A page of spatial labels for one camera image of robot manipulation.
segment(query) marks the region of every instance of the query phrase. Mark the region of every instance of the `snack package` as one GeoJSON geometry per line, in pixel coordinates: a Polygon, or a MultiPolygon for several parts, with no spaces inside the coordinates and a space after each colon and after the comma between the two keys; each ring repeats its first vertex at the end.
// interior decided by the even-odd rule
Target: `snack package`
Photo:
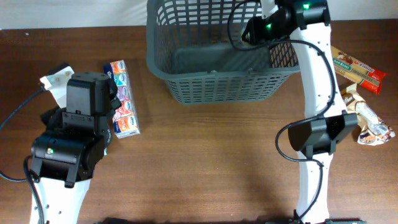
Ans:
{"type": "Polygon", "coordinates": [[[358,115],[358,125],[361,127],[361,134],[358,143],[377,146],[388,142],[396,134],[365,102],[356,91],[357,84],[353,84],[341,91],[344,102],[349,113],[358,115]]]}
{"type": "Polygon", "coordinates": [[[375,94],[380,93],[381,80],[387,73],[376,70],[333,46],[331,47],[331,54],[337,74],[344,76],[375,94]]]}
{"type": "Polygon", "coordinates": [[[114,133],[118,138],[125,138],[140,134],[137,121],[136,107],[132,97],[129,75],[123,60],[112,62],[104,66],[104,72],[111,77],[118,86],[116,95],[122,106],[113,116],[114,133]]]}

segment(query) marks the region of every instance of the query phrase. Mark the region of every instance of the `cable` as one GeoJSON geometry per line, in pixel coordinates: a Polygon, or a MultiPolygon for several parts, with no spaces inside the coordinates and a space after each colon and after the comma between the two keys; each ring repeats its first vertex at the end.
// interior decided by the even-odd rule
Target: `cable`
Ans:
{"type": "Polygon", "coordinates": [[[34,185],[33,180],[32,180],[32,176],[31,176],[30,171],[29,171],[29,169],[27,167],[27,161],[29,159],[31,159],[31,158],[32,158],[32,156],[27,156],[24,159],[24,172],[25,172],[25,176],[26,176],[27,182],[29,184],[29,187],[32,190],[33,198],[35,198],[37,209],[39,211],[39,222],[38,223],[39,224],[44,224],[44,212],[43,212],[42,202],[40,201],[39,194],[37,193],[37,190],[36,190],[35,185],[34,185]]]}
{"type": "MultiPolygon", "coordinates": [[[[28,97],[28,99],[26,99],[23,103],[21,103],[21,105],[19,105],[17,107],[17,109],[15,109],[1,124],[0,124],[0,131],[3,129],[3,127],[7,124],[7,122],[16,114],[18,113],[18,111],[20,111],[26,104],[28,104],[31,100],[33,100],[36,96],[38,96],[39,94],[43,93],[45,91],[44,87],[40,87],[39,90],[37,90],[35,93],[33,93],[30,97],[28,97]]],[[[0,170],[0,176],[6,180],[12,181],[12,182],[25,182],[26,179],[16,179],[16,178],[12,178],[9,177],[8,175],[6,175],[5,173],[3,173],[0,170]]]]}
{"type": "Polygon", "coordinates": [[[292,162],[316,162],[317,165],[318,165],[319,168],[320,168],[319,183],[318,183],[317,192],[315,193],[315,197],[314,197],[314,199],[312,200],[311,204],[310,204],[310,205],[308,206],[308,208],[306,209],[306,211],[304,211],[304,212],[296,219],[298,222],[300,222],[301,219],[311,210],[311,208],[313,207],[313,205],[314,205],[314,204],[317,202],[317,200],[318,200],[318,197],[319,197],[319,194],[320,194],[320,191],[321,191],[321,187],[322,187],[322,181],[323,181],[323,166],[324,166],[324,165],[323,165],[320,161],[318,161],[318,160],[316,160],[316,159],[294,159],[294,158],[289,157],[288,155],[286,155],[285,153],[283,153],[282,150],[280,149],[280,147],[279,147],[279,138],[280,138],[280,135],[281,135],[286,129],[289,129],[289,128],[294,127],[294,126],[298,126],[298,125],[303,124],[303,123],[306,123],[306,122],[310,122],[310,121],[314,121],[314,120],[316,120],[316,119],[319,119],[319,118],[321,118],[321,117],[331,108],[331,106],[333,105],[333,102],[335,101],[335,94],[336,94],[336,83],[335,83],[335,79],[334,79],[334,75],[333,75],[333,69],[331,68],[330,63],[329,63],[329,61],[328,61],[328,59],[327,59],[325,53],[324,53],[319,47],[317,47],[315,44],[310,43],[310,42],[307,42],[307,41],[304,41],[304,40],[278,40],[278,41],[273,41],[273,42],[267,42],[267,43],[258,45],[258,46],[256,46],[256,47],[250,47],[250,48],[239,48],[239,47],[235,46],[235,45],[234,45],[234,42],[233,42],[233,40],[232,40],[230,28],[229,28],[229,25],[230,25],[230,23],[231,23],[231,18],[232,18],[232,16],[233,16],[235,10],[237,10],[237,8],[238,8],[239,6],[241,6],[242,4],[246,4],[246,3],[248,3],[248,2],[252,2],[252,1],[255,1],[255,0],[245,0],[245,1],[241,2],[241,3],[239,3],[239,4],[236,5],[235,8],[231,11],[231,14],[230,14],[229,17],[228,17],[228,21],[227,21],[228,38],[229,38],[229,41],[231,42],[231,45],[232,45],[232,47],[233,47],[234,49],[236,49],[236,50],[238,50],[238,51],[251,51],[251,50],[260,49],[260,48],[262,48],[262,47],[269,47],[269,46],[271,46],[271,45],[277,45],[277,44],[287,44],[287,43],[290,43],[290,44],[291,44],[291,43],[305,44],[305,45],[308,45],[308,46],[314,48],[314,49],[318,52],[318,55],[322,57],[323,61],[325,62],[325,65],[326,65],[326,68],[327,68],[327,70],[328,70],[329,77],[330,77],[330,83],[331,83],[331,98],[330,98],[330,100],[328,101],[328,103],[326,104],[326,107],[325,107],[320,113],[318,113],[317,115],[315,115],[315,116],[313,116],[313,117],[311,117],[311,118],[303,119],[303,120],[301,120],[301,121],[296,121],[296,122],[293,122],[293,123],[290,123],[290,124],[284,126],[281,130],[279,130],[279,132],[277,133],[277,135],[276,135],[276,137],[275,137],[275,147],[276,147],[276,149],[278,150],[278,153],[279,153],[283,158],[285,158],[285,159],[287,159],[287,160],[289,160],[289,161],[292,161],[292,162]]]}

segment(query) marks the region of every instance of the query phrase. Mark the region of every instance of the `wooden table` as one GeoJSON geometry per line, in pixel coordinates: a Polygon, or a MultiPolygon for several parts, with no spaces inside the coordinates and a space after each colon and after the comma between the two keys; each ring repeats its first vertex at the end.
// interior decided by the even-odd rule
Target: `wooden table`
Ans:
{"type": "MultiPolygon", "coordinates": [[[[391,74],[379,96],[359,92],[398,131],[398,21],[332,25],[335,47],[391,74]]],[[[102,72],[105,63],[120,59],[127,63],[142,134],[115,138],[109,155],[96,166],[79,223],[106,217],[212,222],[292,215],[299,165],[279,156],[274,139],[283,125],[303,118],[299,74],[263,102],[183,106],[148,71],[145,27],[2,30],[0,35],[1,121],[62,62],[76,72],[102,72]]],[[[0,133],[1,170],[24,176],[23,158],[45,128],[39,115],[53,106],[50,93],[39,96],[0,133]]],[[[397,223],[398,139],[361,146],[355,138],[338,145],[331,165],[330,214],[397,223]]],[[[286,134],[281,147],[295,155],[286,134]]],[[[28,185],[0,183],[0,222],[27,223],[28,185]]]]}

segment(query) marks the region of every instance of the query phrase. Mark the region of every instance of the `basket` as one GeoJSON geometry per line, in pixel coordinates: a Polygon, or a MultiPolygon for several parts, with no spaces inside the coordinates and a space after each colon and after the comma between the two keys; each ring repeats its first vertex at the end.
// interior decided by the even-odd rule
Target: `basket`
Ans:
{"type": "MultiPolygon", "coordinates": [[[[290,44],[239,52],[228,40],[226,23],[235,0],[149,0],[147,66],[165,80],[185,105],[259,101],[270,97],[295,72],[290,44]]],[[[231,21],[233,40],[261,6],[241,6],[231,21]]]]}

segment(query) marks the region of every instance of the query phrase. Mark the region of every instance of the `green light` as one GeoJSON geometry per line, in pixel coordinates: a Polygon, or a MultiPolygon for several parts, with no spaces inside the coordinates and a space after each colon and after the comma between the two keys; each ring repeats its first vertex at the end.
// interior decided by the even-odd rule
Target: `green light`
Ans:
{"type": "Polygon", "coordinates": [[[304,5],[303,5],[303,9],[305,9],[305,10],[310,9],[310,5],[309,5],[309,4],[304,4],[304,5]]]}

